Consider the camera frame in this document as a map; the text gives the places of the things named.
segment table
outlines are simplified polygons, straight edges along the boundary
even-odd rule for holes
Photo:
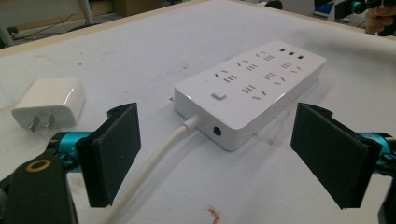
[[[93,131],[108,109],[137,102],[142,137],[120,195],[184,119],[173,86],[233,56],[281,40],[328,59],[318,82],[235,152],[195,131],[163,158],[120,223],[377,223],[390,178],[373,175],[360,209],[340,210],[290,148],[298,102],[319,105],[356,132],[396,135],[396,42],[342,25],[235,1],[195,0],[0,50],[0,178],[39,155],[59,131]],[[74,128],[30,133],[11,116],[37,78],[78,77],[87,96]],[[81,174],[68,181],[80,223],[90,208]]]

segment power strip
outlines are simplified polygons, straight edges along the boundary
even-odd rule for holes
[[[175,110],[201,116],[198,129],[228,151],[240,148],[317,78],[326,59],[274,41],[175,86]]]

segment usb charger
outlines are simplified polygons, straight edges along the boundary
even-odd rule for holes
[[[32,132],[75,126],[85,100],[85,90],[76,77],[35,80],[18,104],[12,116]]]

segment power cord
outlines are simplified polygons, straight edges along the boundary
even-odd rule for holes
[[[169,151],[171,146],[179,141],[186,133],[190,130],[195,129],[202,119],[198,115],[194,115],[192,118],[186,120],[182,126],[175,130],[169,138],[163,142],[158,149],[151,155],[148,161],[144,164],[143,168],[139,171],[135,177],[132,185],[127,191],[120,197],[120,200],[114,202],[108,213],[101,220],[101,224],[113,223],[114,219],[121,213],[125,205],[134,197],[140,186],[144,183],[149,173],[154,169],[156,164],[163,158],[163,156]]]

